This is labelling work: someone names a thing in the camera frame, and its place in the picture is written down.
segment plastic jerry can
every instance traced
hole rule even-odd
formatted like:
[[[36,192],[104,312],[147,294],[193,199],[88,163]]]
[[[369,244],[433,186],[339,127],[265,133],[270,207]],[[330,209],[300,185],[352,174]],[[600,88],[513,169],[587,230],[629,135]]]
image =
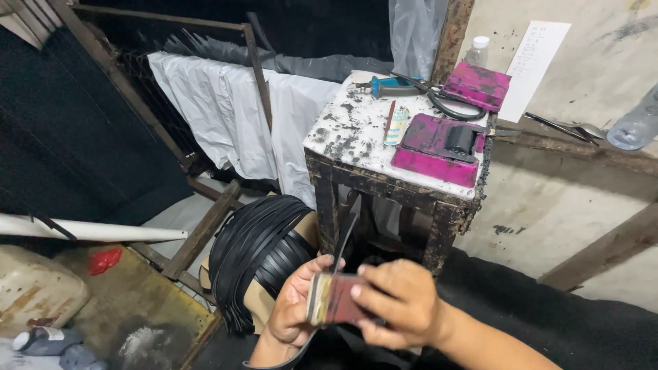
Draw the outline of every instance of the plastic jerry can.
[[[81,278],[42,255],[0,245],[0,337],[61,328],[89,300]]]

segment paper note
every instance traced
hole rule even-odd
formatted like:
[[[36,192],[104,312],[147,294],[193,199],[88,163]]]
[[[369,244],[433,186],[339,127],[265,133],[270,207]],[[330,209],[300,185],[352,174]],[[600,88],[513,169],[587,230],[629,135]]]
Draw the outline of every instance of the paper note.
[[[571,27],[570,23],[530,22],[517,54],[507,69],[512,76],[498,118],[518,122],[542,81],[548,65]]]

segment pink box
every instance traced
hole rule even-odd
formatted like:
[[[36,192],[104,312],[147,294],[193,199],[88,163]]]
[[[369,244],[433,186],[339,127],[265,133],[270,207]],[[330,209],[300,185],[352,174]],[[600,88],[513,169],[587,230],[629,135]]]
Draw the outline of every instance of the pink box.
[[[470,104],[500,111],[512,76],[461,62],[452,71],[443,91]]]
[[[476,135],[470,155],[459,155],[445,148],[448,134],[456,126],[467,126]],[[418,114],[409,123],[391,166],[472,188],[480,166],[472,154],[484,151],[484,138],[484,128],[476,124]]]

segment scissors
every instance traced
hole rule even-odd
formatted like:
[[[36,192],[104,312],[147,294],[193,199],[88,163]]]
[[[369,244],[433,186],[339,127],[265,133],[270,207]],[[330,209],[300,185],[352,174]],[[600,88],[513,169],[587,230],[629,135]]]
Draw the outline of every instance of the scissors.
[[[437,88],[440,88],[441,86],[430,85],[430,83],[425,81],[425,80],[417,80],[417,79],[411,78],[409,76],[405,76],[403,74],[393,72],[392,70],[389,70],[388,72],[390,74],[394,75],[394,76],[404,78],[406,81],[409,81],[410,83],[412,83],[412,85],[415,86],[417,89],[419,89],[423,93],[426,93],[427,98],[430,100],[430,102],[432,103],[434,108],[438,109],[441,113],[443,113],[443,114],[445,114],[449,117],[452,117],[452,118],[457,119],[457,120],[469,121],[469,120],[481,119],[482,117],[484,117],[487,114],[487,110],[485,108],[477,107],[477,106],[475,106],[473,104],[470,104],[470,103],[468,103],[464,100],[461,100],[461,99],[458,99],[456,97],[447,95],[446,93],[441,91],[441,89],[437,89]],[[443,105],[441,103],[441,101],[439,101],[439,99],[448,100],[448,101],[455,101],[457,103],[462,103],[462,104],[467,104],[467,105],[477,109],[478,113],[475,114],[475,115],[465,115],[463,113],[453,111],[452,109],[450,109],[450,108],[446,107],[445,105]]]

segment plastic bag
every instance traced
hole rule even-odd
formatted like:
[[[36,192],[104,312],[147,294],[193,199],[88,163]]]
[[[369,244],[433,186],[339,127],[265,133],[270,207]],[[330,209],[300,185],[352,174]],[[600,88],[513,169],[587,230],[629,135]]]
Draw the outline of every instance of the plastic bag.
[[[448,0],[389,0],[395,72],[430,78]]]

